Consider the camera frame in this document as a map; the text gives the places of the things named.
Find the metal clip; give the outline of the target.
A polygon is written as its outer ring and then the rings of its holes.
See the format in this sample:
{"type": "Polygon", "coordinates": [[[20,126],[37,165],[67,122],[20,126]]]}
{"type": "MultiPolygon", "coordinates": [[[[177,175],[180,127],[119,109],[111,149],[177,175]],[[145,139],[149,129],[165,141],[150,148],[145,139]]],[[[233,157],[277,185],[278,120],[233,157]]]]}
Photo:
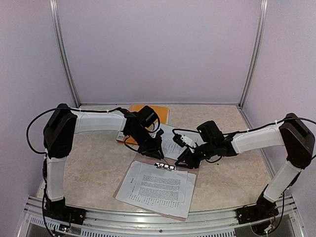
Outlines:
{"type": "Polygon", "coordinates": [[[154,166],[158,169],[164,169],[164,170],[167,170],[167,171],[173,171],[173,170],[177,170],[177,167],[176,166],[173,166],[173,165],[169,165],[167,163],[162,163],[162,162],[156,162],[154,164],[154,166]]]}

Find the orange file folder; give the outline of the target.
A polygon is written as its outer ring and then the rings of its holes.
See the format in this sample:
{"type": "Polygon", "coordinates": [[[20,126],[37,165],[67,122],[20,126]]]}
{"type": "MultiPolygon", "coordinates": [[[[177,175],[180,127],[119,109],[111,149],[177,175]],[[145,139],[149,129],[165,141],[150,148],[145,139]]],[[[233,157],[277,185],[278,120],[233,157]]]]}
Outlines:
{"type": "Polygon", "coordinates": [[[140,114],[141,125],[146,127],[149,131],[156,131],[158,129],[158,121],[160,124],[168,124],[169,108],[153,105],[132,104],[130,112],[137,112],[140,114]]]}

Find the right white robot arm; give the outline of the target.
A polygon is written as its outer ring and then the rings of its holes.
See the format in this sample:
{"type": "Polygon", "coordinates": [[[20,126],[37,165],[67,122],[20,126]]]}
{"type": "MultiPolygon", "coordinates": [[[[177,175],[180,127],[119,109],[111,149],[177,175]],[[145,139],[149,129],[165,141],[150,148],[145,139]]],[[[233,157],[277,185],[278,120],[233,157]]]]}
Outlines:
{"type": "Polygon", "coordinates": [[[224,134],[215,121],[210,120],[195,130],[202,139],[201,145],[189,136],[179,134],[178,129],[173,129],[173,141],[185,148],[176,165],[194,169],[203,160],[212,163],[213,157],[230,158],[252,150],[284,148],[286,158],[283,165],[252,206],[254,217],[263,219],[275,209],[281,194],[295,183],[301,171],[315,158],[316,137],[306,122],[313,123],[313,120],[289,113],[281,120],[258,128],[224,134]]]}

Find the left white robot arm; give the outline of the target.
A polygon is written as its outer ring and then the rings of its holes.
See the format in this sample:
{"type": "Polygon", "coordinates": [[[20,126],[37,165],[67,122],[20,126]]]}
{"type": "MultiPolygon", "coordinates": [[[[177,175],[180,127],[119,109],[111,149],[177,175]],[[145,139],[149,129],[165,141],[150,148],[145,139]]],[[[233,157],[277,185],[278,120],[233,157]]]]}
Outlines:
{"type": "Polygon", "coordinates": [[[138,112],[131,112],[124,108],[109,111],[79,110],[70,108],[67,104],[59,104],[43,130],[46,208],[60,220],[69,215],[69,208],[65,205],[63,180],[66,158],[72,150],[75,134],[93,131],[122,132],[124,136],[136,141],[137,153],[163,159],[163,130],[149,130],[156,121],[160,119],[149,106],[138,112]]]}

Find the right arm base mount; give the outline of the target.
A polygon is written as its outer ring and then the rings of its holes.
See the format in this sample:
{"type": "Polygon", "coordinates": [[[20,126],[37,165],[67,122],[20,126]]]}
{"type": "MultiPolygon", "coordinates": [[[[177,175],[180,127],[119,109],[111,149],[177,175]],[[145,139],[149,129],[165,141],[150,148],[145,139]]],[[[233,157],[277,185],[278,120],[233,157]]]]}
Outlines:
{"type": "Polygon", "coordinates": [[[236,214],[238,223],[241,225],[277,216],[279,211],[276,207],[267,210],[266,208],[253,205],[236,209],[236,214]]]}

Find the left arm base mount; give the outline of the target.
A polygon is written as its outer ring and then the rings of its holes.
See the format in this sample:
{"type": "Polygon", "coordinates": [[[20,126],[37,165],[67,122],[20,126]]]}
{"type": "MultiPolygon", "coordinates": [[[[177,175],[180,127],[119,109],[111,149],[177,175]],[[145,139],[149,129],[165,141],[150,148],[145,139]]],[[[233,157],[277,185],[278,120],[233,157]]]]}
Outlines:
{"type": "Polygon", "coordinates": [[[86,210],[60,203],[49,203],[44,207],[45,217],[70,224],[83,225],[86,210]]]}

